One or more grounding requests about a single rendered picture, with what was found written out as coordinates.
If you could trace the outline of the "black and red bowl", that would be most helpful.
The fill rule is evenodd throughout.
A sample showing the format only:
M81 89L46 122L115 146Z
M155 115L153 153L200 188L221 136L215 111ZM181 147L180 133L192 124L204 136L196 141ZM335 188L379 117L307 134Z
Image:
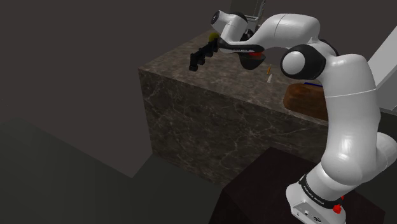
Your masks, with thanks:
M239 60L240 64L244 69L254 70L256 69L264 60L266 56L261 53L240 53Z

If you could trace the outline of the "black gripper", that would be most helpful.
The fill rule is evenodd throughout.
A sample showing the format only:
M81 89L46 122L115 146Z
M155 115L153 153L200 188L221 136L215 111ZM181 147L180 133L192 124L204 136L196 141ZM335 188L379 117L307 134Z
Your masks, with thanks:
M201 48L202 52L195 52L190 54L190 71L197 71L199 65L205 64L206 57L212 57L218 51L218 42L209 41L208 44Z

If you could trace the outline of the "dark robot stand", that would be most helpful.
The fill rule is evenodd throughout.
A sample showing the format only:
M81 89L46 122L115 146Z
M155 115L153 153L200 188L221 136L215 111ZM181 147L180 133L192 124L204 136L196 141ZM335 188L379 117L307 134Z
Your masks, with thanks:
M269 148L222 189L209 224L383 224L385 212L349 175Z

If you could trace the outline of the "brown marble counter block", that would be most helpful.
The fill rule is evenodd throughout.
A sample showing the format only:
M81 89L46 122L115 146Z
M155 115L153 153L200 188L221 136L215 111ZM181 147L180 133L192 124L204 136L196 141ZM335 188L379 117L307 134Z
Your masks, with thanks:
M153 153L219 185L270 147L319 162L328 124L284 107L293 80L268 63L246 70L224 53L190 71L190 54L208 39L204 32L138 69Z

